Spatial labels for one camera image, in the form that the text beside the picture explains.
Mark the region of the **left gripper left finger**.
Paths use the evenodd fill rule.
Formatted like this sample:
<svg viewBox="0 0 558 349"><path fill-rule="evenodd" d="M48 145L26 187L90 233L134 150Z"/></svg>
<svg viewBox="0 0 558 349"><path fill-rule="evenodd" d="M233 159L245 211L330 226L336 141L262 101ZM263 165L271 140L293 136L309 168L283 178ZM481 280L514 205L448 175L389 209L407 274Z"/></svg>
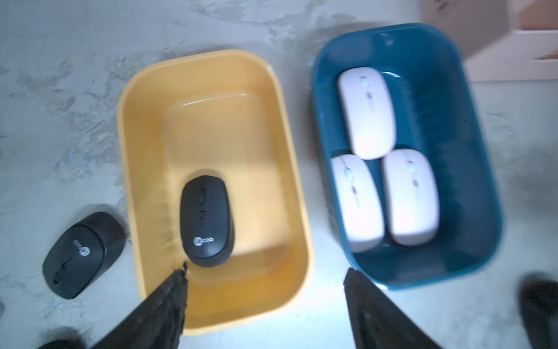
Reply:
<svg viewBox="0 0 558 349"><path fill-rule="evenodd" d="M187 263L160 284L95 348L177 348L187 308Z"/></svg>

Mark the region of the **yellow plastic storage box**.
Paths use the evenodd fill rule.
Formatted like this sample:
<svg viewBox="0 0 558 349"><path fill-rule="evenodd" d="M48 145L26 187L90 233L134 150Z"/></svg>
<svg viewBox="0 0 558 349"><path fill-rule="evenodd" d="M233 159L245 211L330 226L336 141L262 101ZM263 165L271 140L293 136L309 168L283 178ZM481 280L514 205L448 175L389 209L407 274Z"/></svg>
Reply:
<svg viewBox="0 0 558 349"><path fill-rule="evenodd" d="M121 94L118 128L142 296L186 267L187 336L295 301L312 239L270 64L229 49L148 66Z"/></svg>

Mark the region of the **black mouse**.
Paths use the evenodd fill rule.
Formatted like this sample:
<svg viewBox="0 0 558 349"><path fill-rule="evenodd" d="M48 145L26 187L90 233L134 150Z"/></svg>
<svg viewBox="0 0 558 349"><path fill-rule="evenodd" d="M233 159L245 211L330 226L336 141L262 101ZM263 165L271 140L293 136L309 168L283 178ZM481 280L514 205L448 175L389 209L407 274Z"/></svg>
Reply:
<svg viewBox="0 0 558 349"><path fill-rule="evenodd" d="M519 291L520 313L532 348L557 348L557 281L527 275Z"/></svg>
<svg viewBox="0 0 558 349"><path fill-rule="evenodd" d="M235 228L225 183L202 175L186 183L180 202L180 234L188 259L202 268L225 263L235 244Z"/></svg>
<svg viewBox="0 0 558 349"><path fill-rule="evenodd" d="M61 298L76 298L118 260L125 243L124 229L112 215L88 215L66 230L45 257L47 285Z"/></svg>

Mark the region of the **pink mouse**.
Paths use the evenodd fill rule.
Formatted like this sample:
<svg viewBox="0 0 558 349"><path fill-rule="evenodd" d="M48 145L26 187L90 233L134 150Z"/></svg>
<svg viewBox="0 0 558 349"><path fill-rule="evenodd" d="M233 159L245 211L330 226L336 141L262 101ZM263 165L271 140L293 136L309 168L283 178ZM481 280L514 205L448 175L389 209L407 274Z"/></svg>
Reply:
<svg viewBox="0 0 558 349"><path fill-rule="evenodd" d="M391 94L374 68L351 68L339 75L337 86L354 155L380 159L395 147L396 123Z"/></svg>
<svg viewBox="0 0 558 349"><path fill-rule="evenodd" d="M403 246L427 244L438 232L440 199L431 165L419 151L397 149L382 159L389 232Z"/></svg>
<svg viewBox="0 0 558 349"><path fill-rule="evenodd" d="M385 225L370 170L360 157L353 154L332 158L331 168L350 251L372 250L382 242Z"/></svg>

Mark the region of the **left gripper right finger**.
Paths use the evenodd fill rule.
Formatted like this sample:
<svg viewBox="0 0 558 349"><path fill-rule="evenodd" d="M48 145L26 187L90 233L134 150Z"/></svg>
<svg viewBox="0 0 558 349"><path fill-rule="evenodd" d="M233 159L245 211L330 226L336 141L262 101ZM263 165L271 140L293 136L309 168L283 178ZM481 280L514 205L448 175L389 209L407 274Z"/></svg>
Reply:
<svg viewBox="0 0 558 349"><path fill-rule="evenodd" d="M364 273L350 268L344 280L356 348L439 348Z"/></svg>

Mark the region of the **pink desktop file organizer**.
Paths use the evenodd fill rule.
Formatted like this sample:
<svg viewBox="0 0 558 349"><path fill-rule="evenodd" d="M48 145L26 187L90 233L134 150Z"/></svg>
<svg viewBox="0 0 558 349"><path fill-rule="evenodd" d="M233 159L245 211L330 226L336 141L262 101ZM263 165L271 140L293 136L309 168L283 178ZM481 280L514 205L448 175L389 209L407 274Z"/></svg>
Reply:
<svg viewBox="0 0 558 349"><path fill-rule="evenodd" d="M472 81L557 78L556 1L422 1L421 15L454 41Z"/></svg>

